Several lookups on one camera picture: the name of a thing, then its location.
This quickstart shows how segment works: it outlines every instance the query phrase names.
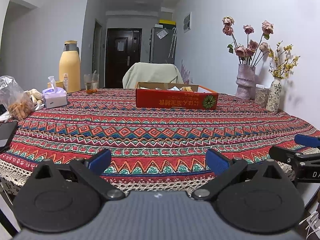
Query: yellow thermos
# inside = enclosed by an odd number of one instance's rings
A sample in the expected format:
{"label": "yellow thermos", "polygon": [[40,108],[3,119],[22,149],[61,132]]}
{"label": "yellow thermos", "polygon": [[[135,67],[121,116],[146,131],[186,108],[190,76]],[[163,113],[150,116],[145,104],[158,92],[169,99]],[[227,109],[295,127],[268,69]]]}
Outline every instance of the yellow thermos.
{"label": "yellow thermos", "polygon": [[59,80],[67,93],[81,90],[80,87],[80,57],[77,41],[65,41],[59,63]]}

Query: patterned tablecloth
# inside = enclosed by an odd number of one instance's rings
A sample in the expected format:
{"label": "patterned tablecloth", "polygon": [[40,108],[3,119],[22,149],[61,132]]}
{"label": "patterned tablecloth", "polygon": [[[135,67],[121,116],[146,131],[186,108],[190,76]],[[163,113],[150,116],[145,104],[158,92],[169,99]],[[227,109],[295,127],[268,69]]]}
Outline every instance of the patterned tablecloth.
{"label": "patterned tablecloth", "polygon": [[80,91],[68,101],[19,122],[10,150],[0,155],[2,178],[22,186],[44,158],[67,163],[108,147],[112,163],[102,177],[121,190],[192,192],[214,177],[205,164],[209,148],[254,163],[275,144],[307,150],[294,143],[298,133],[320,136],[304,120],[225,94],[215,111],[136,108],[135,90],[123,89]]}

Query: tissue box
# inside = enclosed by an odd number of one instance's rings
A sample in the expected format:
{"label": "tissue box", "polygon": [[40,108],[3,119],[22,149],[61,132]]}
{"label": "tissue box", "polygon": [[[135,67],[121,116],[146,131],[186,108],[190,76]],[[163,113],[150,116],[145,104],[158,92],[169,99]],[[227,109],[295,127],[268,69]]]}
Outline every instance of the tissue box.
{"label": "tissue box", "polygon": [[44,97],[44,104],[47,109],[66,106],[68,104],[67,92],[63,88],[56,87],[48,88],[42,91]]}

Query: door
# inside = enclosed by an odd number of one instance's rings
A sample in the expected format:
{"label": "door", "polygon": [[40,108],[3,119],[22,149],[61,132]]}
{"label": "door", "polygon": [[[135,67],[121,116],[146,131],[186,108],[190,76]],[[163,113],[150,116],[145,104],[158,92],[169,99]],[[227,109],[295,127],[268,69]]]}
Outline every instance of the door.
{"label": "door", "polygon": [[142,29],[108,29],[106,88],[123,88],[123,76],[140,61],[141,35]]}
{"label": "door", "polygon": [[100,73],[100,52],[101,52],[101,36],[102,26],[95,22],[94,33],[93,33],[93,47],[92,47],[92,73],[96,70]]}

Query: round black disc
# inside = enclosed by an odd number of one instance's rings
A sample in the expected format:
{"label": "round black disc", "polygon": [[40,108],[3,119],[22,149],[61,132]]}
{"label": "round black disc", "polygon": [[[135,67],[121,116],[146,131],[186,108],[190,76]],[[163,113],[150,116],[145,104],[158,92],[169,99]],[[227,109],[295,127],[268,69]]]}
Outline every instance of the round black disc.
{"label": "round black disc", "polygon": [[41,179],[14,200],[16,219],[38,232],[59,233],[85,225],[99,212],[100,199],[91,188],[76,182]]}
{"label": "round black disc", "polygon": [[304,203],[282,179],[234,184],[217,198],[217,211],[230,225],[256,234],[276,234],[294,227]]}

